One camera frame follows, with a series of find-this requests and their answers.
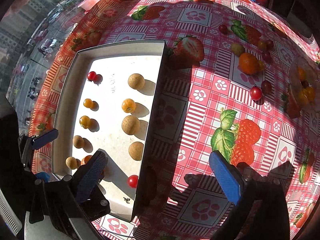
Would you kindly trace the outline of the orange mandarin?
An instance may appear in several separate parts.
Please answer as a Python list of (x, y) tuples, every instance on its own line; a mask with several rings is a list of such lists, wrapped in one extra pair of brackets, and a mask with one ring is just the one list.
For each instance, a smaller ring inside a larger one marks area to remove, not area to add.
[(91, 159), (92, 155), (87, 155), (85, 156), (82, 160), (81, 160), (81, 163), (80, 165), (85, 165), (88, 163), (88, 161)]
[(239, 68), (247, 75), (255, 75), (260, 71), (258, 59), (250, 53), (242, 53), (240, 55)]

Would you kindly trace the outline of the red cherry tomato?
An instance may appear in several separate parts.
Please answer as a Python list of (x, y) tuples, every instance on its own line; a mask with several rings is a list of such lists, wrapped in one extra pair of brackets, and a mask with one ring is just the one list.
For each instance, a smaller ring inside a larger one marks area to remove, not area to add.
[(94, 71), (91, 71), (91, 72), (89, 72), (88, 74), (87, 74), (87, 79), (88, 79), (88, 81), (94, 81), (95, 80), (95, 78), (97, 77), (97, 74), (96, 74), (96, 72), (94, 72)]
[(263, 97), (262, 90), (258, 86), (253, 86), (249, 93), (253, 101), (259, 101)]
[(127, 179), (127, 184), (129, 185), (129, 187), (136, 189), (138, 185), (138, 176), (135, 174), (129, 176), (129, 178)]

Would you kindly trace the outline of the yellow cherry tomato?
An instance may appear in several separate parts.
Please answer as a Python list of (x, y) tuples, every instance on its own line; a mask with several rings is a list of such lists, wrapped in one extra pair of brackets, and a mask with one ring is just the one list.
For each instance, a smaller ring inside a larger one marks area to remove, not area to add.
[(83, 105), (86, 108), (92, 109), (94, 107), (94, 102), (91, 99), (85, 99)]
[(82, 128), (84, 129), (88, 129), (91, 126), (91, 119), (86, 116), (83, 115), (80, 119), (79, 119), (79, 124)]

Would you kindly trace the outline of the yellow tomato bottom shadow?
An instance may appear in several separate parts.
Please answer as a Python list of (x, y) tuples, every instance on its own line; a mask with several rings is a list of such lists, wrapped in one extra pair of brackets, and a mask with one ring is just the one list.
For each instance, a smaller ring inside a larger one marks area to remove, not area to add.
[(125, 99), (121, 105), (121, 109), (125, 113), (133, 113), (136, 110), (136, 103), (132, 99)]

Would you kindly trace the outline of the brown longan tray top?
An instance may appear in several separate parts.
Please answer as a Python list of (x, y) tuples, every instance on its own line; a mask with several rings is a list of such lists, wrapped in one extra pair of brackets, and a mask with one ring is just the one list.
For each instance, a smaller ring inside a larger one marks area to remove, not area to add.
[(140, 90), (145, 86), (145, 79), (142, 75), (135, 73), (129, 76), (128, 85), (135, 90)]

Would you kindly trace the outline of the brown longan bottom shadow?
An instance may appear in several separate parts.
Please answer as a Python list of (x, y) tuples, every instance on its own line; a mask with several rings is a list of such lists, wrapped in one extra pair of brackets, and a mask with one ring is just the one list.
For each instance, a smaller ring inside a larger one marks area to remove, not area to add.
[(66, 158), (65, 163), (66, 163), (66, 166), (71, 170), (78, 168), (78, 162), (74, 157)]

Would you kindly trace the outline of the white shallow tray box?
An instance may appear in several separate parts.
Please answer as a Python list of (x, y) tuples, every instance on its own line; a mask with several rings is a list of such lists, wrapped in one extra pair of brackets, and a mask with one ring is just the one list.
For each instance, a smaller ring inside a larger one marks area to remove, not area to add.
[[(101, 181), (102, 192), (110, 202), (111, 215), (125, 221), (134, 218), (137, 190), (129, 187), (127, 179), (140, 175), (142, 161), (129, 155), (129, 146), (136, 141), (146, 143), (151, 133), (153, 108), (157, 105), (158, 78), (163, 70), (165, 50), (163, 40), (135, 40), (105, 44), (83, 49), (67, 72), (56, 109), (54, 127), (59, 135), (52, 144), (52, 172), (56, 178), (73, 174), (66, 166), (68, 157), (83, 159), (102, 149), (108, 163)], [(87, 74), (96, 72), (94, 81)], [(138, 73), (145, 79), (140, 90), (132, 89), (127, 81)], [(92, 109), (83, 105), (85, 99), (94, 102)], [(125, 99), (136, 103), (133, 113), (125, 113), (121, 105)], [(91, 126), (84, 129), (79, 119), (86, 115)], [(140, 129), (128, 135), (121, 128), (122, 120), (132, 115), (140, 120)], [(73, 146), (73, 137), (83, 137), (83, 148)]]

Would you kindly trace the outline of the pink strawberry checked tablecloth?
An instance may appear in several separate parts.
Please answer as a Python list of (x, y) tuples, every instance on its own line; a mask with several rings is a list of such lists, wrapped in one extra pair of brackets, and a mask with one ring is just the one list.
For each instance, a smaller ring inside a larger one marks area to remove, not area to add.
[[(129, 223), (131, 239), (209, 239), (231, 211), (217, 212), (222, 191), (209, 176), (211, 140), (221, 118), (233, 123), (221, 135), (232, 159), (254, 152), (260, 175), (283, 165), (276, 177), (286, 192), (290, 238), (310, 225), (319, 203), (319, 113), (300, 109), (289, 84), (299, 56), (319, 62), (319, 46), (305, 42), (287, 22), (249, 0), (100, 0), (57, 52), (42, 86), (29, 133), (51, 128), (67, 71), (77, 51), (120, 41), (164, 40), (179, 50), (183, 41), (199, 44), (199, 65), (170, 71), (156, 105), (151, 166), (157, 194)], [(260, 71), (244, 74), (232, 43), (259, 61)], [(261, 88), (253, 101), (250, 89)]]

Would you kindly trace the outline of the orange mandarin in shadow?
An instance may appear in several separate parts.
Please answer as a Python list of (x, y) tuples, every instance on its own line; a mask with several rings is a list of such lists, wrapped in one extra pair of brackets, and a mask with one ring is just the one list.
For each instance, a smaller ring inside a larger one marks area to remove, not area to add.
[(255, 75), (260, 71), (258, 59), (250, 53), (242, 53), (240, 55), (239, 68), (247, 75)]

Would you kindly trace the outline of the clear glass bowl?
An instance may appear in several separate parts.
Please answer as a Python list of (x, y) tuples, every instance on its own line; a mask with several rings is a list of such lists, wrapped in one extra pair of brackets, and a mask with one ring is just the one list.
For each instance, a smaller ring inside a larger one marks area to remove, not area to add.
[(309, 58), (297, 57), (291, 64), (289, 84), (301, 109), (319, 113), (319, 68)]

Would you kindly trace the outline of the greenish longan far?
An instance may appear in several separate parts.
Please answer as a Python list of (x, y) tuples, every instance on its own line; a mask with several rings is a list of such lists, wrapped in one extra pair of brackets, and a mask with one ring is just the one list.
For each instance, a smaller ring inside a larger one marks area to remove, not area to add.
[(240, 57), (244, 52), (245, 52), (245, 48), (242, 44), (239, 43), (232, 43), (231, 45), (231, 52)]

